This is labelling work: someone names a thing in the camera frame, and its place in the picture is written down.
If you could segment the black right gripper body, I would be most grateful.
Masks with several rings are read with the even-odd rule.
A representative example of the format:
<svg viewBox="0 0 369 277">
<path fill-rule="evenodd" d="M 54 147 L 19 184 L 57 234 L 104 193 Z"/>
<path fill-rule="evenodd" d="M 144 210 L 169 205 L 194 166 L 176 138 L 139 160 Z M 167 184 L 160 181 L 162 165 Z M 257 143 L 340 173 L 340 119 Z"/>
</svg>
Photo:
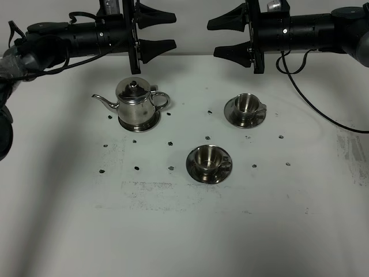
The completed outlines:
<svg viewBox="0 0 369 277">
<path fill-rule="evenodd" d="M 260 11 L 258 1 L 246 1 L 254 73 L 264 73 L 265 52 L 319 50 L 334 46 L 334 23 L 329 13 L 291 16 L 287 1 L 281 9 Z"/>
</svg>

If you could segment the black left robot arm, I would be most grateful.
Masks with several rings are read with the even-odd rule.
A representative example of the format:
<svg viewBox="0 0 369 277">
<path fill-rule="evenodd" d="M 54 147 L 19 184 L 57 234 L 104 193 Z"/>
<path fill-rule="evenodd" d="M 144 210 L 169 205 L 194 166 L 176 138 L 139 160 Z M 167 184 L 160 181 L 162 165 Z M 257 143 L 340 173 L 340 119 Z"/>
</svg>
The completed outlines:
<svg viewBox="0 0 369 277">
<path fill-rule="evenodd" d="M 1 158 L 13 144 L 13 118 L 6 102 L 22 81 L 63 72 L 107 54 L 127 53 L 132 74 L 140 64 L 176 48 L 174 40 L 150 41 L 138 29 L 173 24 L 176 15 L 140 1 L 100 1 L 96 14 L 71 12 L 64 23 L 30 25 L 26 32 L 9 21 L 9 48 L 1 57 Z"/>
</svg>

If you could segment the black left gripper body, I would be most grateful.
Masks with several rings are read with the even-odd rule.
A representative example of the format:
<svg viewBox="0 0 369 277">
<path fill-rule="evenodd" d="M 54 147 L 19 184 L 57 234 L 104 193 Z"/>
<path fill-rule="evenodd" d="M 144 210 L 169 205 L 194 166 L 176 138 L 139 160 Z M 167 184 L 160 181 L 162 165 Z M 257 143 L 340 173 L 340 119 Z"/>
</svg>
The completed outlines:
<svg viewBox="0 0 369 277">
<path fill-rule="evenodd" d="M 98 16 L 87 12 L 69 13 L 71 55 L 83 57 L 128 53 L 132 74 L 140 74 L 135 44 L 138 42 L 135 26 L 135 2 L 123 1 L 120 14 Z"/>
</svg>

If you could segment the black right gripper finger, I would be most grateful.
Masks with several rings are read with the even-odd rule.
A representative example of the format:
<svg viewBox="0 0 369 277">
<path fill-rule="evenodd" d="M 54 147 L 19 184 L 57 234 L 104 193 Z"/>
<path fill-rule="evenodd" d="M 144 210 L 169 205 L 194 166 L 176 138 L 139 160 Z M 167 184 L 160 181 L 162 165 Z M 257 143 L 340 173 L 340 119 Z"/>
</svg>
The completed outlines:
<svg viewBox="0 0 369 277">
<path fill-rule="evenodd" d="M 232 30 L 244 32 L 246 25 L 246 4 L 243 3 L 232 11 L 208 21 L 207 30 Z"/>
<path fill-rule="evenodd" d="M 237 44 L 234 46 L 220 46 L 214 50 L 214 57 L 226 59 L 242 65 L 245 68 L 251 67 L 250 42 Z"/>
</svg>

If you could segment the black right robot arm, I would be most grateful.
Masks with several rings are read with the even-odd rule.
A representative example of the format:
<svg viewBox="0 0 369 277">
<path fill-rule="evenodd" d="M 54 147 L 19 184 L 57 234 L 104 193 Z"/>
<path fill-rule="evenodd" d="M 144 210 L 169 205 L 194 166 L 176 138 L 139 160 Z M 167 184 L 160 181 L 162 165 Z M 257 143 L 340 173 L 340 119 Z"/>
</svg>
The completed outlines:
<svg viewBox="0 0 369 277">
<path fill-rule="evenodd" d="M 368 4 L 344 7 L 331 13 L 291 16 L 287 1 L 271 1 L 261 12 L 258 1 L 245 1 L 234 10 L 209 20 L 210 31 L 248 29 L 250 41 L 216 47 L 214 56 L 265 70 L 266 52 L 318 50 L 348 54 L 368 66 Z"/>
</svg>

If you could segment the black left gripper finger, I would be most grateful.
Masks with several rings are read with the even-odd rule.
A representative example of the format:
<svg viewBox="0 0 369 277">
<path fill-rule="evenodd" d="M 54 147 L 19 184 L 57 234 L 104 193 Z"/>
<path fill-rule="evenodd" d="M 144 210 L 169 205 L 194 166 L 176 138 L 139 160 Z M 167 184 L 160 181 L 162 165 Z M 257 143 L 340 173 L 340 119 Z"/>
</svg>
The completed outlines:
<svg viewBox="0 0 369 277">
<path fill-rule="evenodd" d="M 141 2 L 136 3 L 136 15 L 139 29 L 176 22 L 176 15 L 174 13 L 153 9 L 143 5 Z"/>
<path fill-rule="evenodd" d="M 139 40 L 139 54 L 142 63 L 148 63 L 157 56 L 176 49 L 174 40 Z"/>
</svg>

